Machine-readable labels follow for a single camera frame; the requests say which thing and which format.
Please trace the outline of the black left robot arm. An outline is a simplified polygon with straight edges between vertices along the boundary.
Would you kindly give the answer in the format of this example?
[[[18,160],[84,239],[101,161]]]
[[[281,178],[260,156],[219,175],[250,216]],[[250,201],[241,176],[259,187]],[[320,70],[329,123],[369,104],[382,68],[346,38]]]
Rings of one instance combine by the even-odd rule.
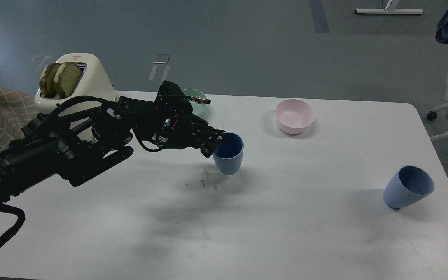
[[[7,205],[11,197],[55,174],[80,186],[129,158],[133,138],[149,152],[191,147],[209,158],[226,135],[195,115],[192,103],[210,100],[188,97],[164,81],[154,101],[78,96],[38,114],[23,127],[23,139],[0,151],[0,212],[17,216],[0,236],[0,248],[25,221],[22,209]]]

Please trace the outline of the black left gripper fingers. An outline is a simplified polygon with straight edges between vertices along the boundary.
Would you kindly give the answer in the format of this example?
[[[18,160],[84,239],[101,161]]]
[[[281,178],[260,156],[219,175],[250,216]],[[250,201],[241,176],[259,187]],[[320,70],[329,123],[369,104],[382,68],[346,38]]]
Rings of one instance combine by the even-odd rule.
[[[193,122],[192,147],[200,150],[205,158],[209,158],[225,138],[225,132],[225,130],[215,129],[213,126],[209,126],[208,122]]]

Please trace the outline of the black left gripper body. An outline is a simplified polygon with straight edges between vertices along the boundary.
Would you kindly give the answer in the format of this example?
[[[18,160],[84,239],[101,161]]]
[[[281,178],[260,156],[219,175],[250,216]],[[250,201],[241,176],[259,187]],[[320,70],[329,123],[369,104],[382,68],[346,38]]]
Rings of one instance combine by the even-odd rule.
[[[193,114],[190,97],[170,81],[163,81],[154,101],[129,99],[129,119],[139,142],[162,149],[193,148],[193,122],[207,122]]]

